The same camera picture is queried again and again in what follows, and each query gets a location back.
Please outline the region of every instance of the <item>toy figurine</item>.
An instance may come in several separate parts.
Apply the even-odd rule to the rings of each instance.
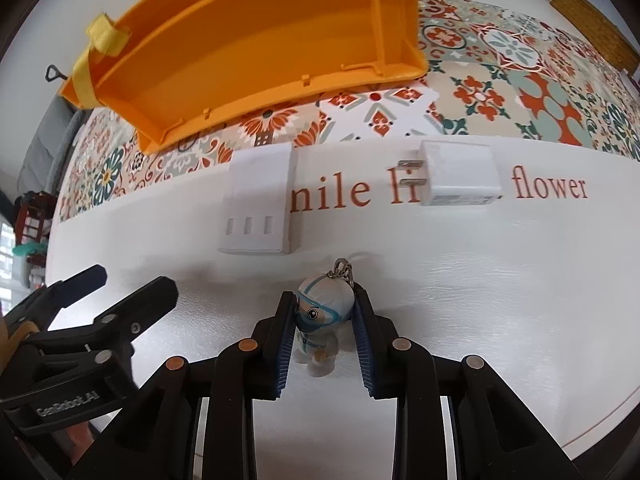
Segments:
[[[296,349],[293,359],[306,364],[312,377],[323,377],[335,368],[338,338],[335,332],[351,317],[355,302],[351,264],[336,260],[334,270],[307,278],[298,288]]]

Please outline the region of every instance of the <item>window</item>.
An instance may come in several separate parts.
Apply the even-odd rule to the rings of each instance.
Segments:
[[[2,303],[2,314],[11,310],[14,296],[14,283],[12,281],[12,270],[14,256],[12,249],[15,245],[14,230],[10,225],[0,221],[2,230],[0,231],[0,303]]]

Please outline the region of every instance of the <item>figurine head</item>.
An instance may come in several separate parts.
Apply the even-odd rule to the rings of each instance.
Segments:
[[[296,295],[299,301],[296,326],[304,333],[334,330],[335,325],[350,318],[355,302],[349,283],[325,274],[307,278],[298,287]]]

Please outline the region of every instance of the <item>green object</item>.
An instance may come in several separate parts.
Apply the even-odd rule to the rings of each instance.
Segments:
[[[16,245],[14,247],[14,256],[30,256],[30,254],[43,254],[47,252],[46,243],[29,242],[27,244]]]

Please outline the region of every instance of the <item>black hook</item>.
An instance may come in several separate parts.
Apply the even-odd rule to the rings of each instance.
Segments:
[[[60,72],[60,70],[58,70],[58,67],[55,65],[49,65],[47,66],[47,71],[44,74],[44,79],[51,83],[52,81],[55,81],[56,79],[64,79],[65,81],[68,79],[66,75],[64,75],[62,72]]]

